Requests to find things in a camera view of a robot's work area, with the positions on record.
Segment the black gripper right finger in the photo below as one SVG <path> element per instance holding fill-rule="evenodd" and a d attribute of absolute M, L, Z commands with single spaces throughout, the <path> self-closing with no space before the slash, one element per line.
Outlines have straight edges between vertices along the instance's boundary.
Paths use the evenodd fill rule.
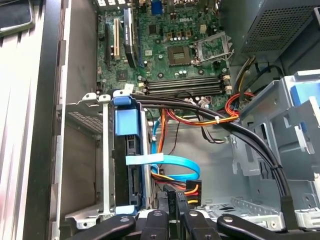
<path fill-rule="evenodd" d="M 230 203 L 195 207 L 176 193 L 176 221 L 181 240 L 279 240 L 283 216 L 268 207 L 232 198 Z"/>

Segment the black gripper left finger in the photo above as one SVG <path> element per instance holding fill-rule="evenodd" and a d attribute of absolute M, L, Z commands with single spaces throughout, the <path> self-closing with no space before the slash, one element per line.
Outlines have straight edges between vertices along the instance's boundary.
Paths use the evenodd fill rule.
<path fill-rule="evenodd" d="M 137 216 L 117 215 L 98 224 L 96 240 L 168 240 L 170 210 L 168 194 L 157 193 L 157 209 L 141 211 Z"/>

